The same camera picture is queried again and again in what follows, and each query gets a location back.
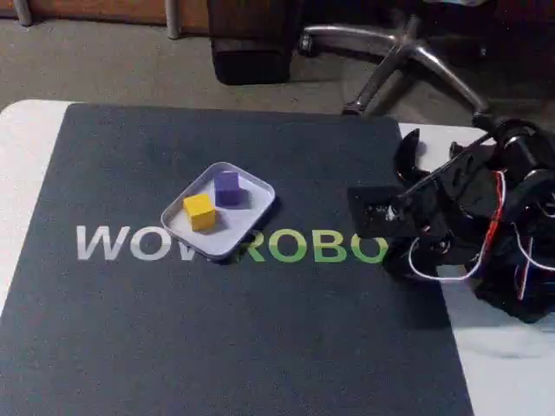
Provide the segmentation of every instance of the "office chair base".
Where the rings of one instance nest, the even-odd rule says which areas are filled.
[[[465,97],[473,106],[476,114],[488,114],[488,103],[453,72],[427,43],[417,38],[419,25],[418,17],[411,16],[398,29],[394,30],[339,24],[309,26],[304,28],[301,35],[299,52],[301,55],[313,56],[319,43],[322,45],[331,43],[333,46],[337,46],[337,41],[341,43],[341,39],[349,38],[355,38],[367,44],[379,43],[388,50],[356,99],[344,106],[343,114],[363,114],[378,90],[407,59],[415,60],[436,73]],[[344,49],[352,49],[349,45],[341,46]]]

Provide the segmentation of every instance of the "wowrobo logo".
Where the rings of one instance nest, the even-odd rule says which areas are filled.
[[[77,233],[77,258],[86,261],[91,258],[96,247],[101,243],[104,249],[104,258],[107,261],[114,261],[120,254],[121,247],[125,244],[129,234],[130,227],[121,227],[112,244],[112,234],[110,227],[100,226],[95,230],[90,241],[87,241],[87,227],[78,225]],[[147,234],[156,234],[160,237],[160,247],[153,253],[145,253],[140,247],[140,242]],[[255,262],[265,262],[265,258],[259,252],[259,248],[264,244],[264,234],[260,231],[252,231],[254,240],[245,244],[247,252]],[[293,254],[283,254],[279,248],[279,239],[289,236],[294,238],[297,243],[297,251]],[[343,243],[343,235],[335,230],[313,230],[312,244],[314,249],[314,261],[316,263],[340,263],[347,258],[348,252],[341,244]],[[354,234],[350,239],[350,249],[353,255],[364,263],[380,263],[388,251],[388,244],[383,238],[374,238],[377,244],[378,252],[374,256],[364,254],[361,250],[361,238]],[[160,227],[144,227],[136,231],[129,242],[129,247],[133,256],[145,262],[153,262],[165,257],[172,248],[173,239],[169,233]],[[183,243],[178,243],[180,247],[181,260],[192,261],[194,251],[186,247]],[[279,262],[296,263],[306,256],[308,244],[303,234],[291,229],[282,229],[274,231],[268,239],[268,250],[270,254]]]

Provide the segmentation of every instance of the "white tray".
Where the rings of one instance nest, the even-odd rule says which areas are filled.
[[[210,195],[215,203],[214,177],[220,172],[237,172],[244,202],[233,207],[216,206],[216,225],[207,231],[193,231],[183,198],[199,193]],[[220,260],[229,256],[276,198],[269,184],[227,162],[218,162],[196,178],[165,210],[160,221],[164,228],[185,245],[209,258]]]

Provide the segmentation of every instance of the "purple cube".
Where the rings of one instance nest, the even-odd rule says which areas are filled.
[[[214,179],[216,205],[229,206],[241,203],[242,190],[239,188],[237,172],[220,172]]]

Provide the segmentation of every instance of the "floor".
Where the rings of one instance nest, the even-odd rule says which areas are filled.
[[[214,76],[205,38],[171,41],[160,27],[68,21],[25,29],[0,20],[0,50],[1,108],[38,98],[338,114],[375,66],[331,54],[295,56],[287,84],[227,87]],[[487,84],[483,76],[477,83]],[[520,89],[531,90],[526,83]],[[555,127],[555,105],[548,98],[505,97],[496,105]],[[406,122],[471,123],[470,112],[456,97],[417,75],[395,74],[370,112]]]

